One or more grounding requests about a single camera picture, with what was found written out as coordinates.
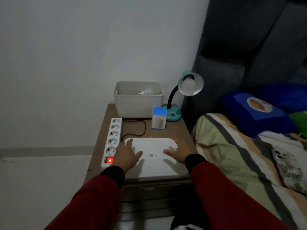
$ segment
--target black power cord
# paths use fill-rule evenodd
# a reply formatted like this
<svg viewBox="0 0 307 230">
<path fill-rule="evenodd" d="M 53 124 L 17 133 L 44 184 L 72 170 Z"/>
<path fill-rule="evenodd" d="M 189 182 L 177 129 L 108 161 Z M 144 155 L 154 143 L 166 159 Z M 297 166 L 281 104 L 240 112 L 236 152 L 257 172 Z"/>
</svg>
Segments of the black power cord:
<svg viewBox="0 0 307 230">
<path fill-rule="evenodd" d="M 125 122 L 143 122 L 144 125 L 145 125 L 145 129 L 144 129 L 144 133 L 143 133 L 143 134 L 140 134 L 140 135 L 136 135 L 136 134 L 132 134 L 132 133 L 127 133 L 127 134 L 125 134 L 125 135 L 122 136 L 121 141 L 123 140 L 123 138 L 124 138 L 126 135 L 142 136 L 142 135 L 145 134 L 145 132 L 146 132 L 146 123 L 144 122 L 143 119 L 123 119 L 123 121 L 125 121 Z"/>
</svg>

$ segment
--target white storage bin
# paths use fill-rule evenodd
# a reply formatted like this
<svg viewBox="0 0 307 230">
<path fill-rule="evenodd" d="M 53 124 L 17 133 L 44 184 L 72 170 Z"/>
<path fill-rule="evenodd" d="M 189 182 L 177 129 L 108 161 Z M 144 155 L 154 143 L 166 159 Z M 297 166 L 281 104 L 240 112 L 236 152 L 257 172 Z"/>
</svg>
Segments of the white storage bin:
<svg viewBox="0 0 307 230">
<path fill-rule="evenodd" d="M 138 95 L 149 88 L 153 90 L 153 95 Z M 152 118 L 153 107 L 162 106 L 164 91 L 159 82 L 118 81 L 113 95 L 119 117 Z"/>
</svg>

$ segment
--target blue box lid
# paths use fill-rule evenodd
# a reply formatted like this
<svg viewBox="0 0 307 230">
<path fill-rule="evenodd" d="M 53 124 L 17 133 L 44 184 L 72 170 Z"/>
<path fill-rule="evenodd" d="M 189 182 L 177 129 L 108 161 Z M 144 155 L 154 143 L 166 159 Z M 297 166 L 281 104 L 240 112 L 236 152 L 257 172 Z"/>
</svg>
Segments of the blue box lid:
<svg viewBox="0 0 307 230">
<path fill-rule="evenodd" d="M 165 107 L 153 107 L 153 115 L 167 115 Z"/>
</svg>

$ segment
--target glowing red switch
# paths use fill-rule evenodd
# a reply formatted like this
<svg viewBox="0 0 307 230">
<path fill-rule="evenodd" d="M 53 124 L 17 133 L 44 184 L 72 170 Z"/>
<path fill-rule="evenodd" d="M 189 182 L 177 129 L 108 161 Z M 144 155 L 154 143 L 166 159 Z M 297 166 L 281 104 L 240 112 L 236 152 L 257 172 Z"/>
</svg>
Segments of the glowing red switch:
<svg viewBox="0 0 307 230">
<path fill-rule="evenodd" d="M 112 163 L 113 162 L 113 157 L 107 157 L 106 163 Z"/>
</svg>

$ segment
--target wooden nightstand top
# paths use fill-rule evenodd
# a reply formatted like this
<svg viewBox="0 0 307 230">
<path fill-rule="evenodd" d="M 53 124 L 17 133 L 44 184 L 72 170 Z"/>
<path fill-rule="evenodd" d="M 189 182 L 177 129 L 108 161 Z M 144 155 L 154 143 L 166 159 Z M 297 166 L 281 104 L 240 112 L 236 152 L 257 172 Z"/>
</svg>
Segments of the wooden nightstand top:
<svg viewBox="0 0 307 230">
<path fill-rule="evenodd" d="M 93 155 L 88 167 L 84 183 L 88 182 L 92 177 L 98 175 L 101 172 L 101 161 L 104 153 L 104 147 L 107 139 L 107 134 L 109 131 L 109 126 L 111 118 L 118 117 L 115 104 L 108 104 L 105 116 L 98 134 L 96 145 L 93 151 Z M 193 143 L 190 133 L 185 125 L 183 119 L 177 122 L 166 122 L 166 127 L 164 130 L 153 130 L 151 129 L 151 119 L 144 120 L 146 123 L 146 132 L 143 136 L 144 138 L 168 138 L 170 136 L 176 137 L 178 139 L 184 139 Z M 140 135 L 144 132 L 143 122 L 123 122 L 122 135 L 127 133 L 133 133 Z M 135 138 L 136 136 L 127 135 L 126 138 Z"/>
</svg>

